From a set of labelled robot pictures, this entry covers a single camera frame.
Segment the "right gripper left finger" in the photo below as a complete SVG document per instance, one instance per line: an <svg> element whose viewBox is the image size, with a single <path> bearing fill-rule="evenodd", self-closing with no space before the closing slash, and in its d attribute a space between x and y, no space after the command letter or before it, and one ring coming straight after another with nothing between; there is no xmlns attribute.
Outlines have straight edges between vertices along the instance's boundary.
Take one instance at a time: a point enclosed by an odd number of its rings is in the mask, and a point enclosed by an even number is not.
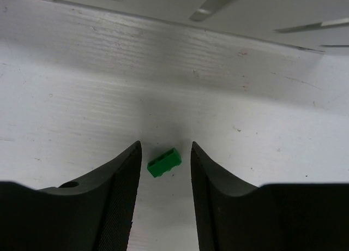
<svg viewBox="0 0 349 251"><path fill-rule="evenodd" d="M142 147L59 187L1 182L1 250L126 250Z"/></svg>

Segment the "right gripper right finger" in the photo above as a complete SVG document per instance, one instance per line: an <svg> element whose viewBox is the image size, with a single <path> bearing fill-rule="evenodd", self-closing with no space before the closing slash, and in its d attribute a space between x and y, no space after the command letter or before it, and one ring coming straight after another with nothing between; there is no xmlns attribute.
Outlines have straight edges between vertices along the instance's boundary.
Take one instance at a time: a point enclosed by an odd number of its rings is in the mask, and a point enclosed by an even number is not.
<svg viewBox="0 0 349 251"><path fill-rule="evenodd" d="M348 250L348 184L256 187L197 143L190 167L200 250Z"/></svg>

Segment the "small green lego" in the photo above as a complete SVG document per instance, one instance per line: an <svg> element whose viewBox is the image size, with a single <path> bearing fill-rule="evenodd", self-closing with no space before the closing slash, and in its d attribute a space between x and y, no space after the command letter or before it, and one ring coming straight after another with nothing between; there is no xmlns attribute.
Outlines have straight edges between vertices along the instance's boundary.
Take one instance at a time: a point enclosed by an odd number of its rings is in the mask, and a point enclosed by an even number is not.
<svg viewBox="0 0 349 251"><path fill-rule="evenodd" d="M147 170L154 178L156 178L162 176L166 172L169 172L174 167L181 165L181 163L182 158L179 152L175 148L172 148L151 160L147 164Z"/></svg>

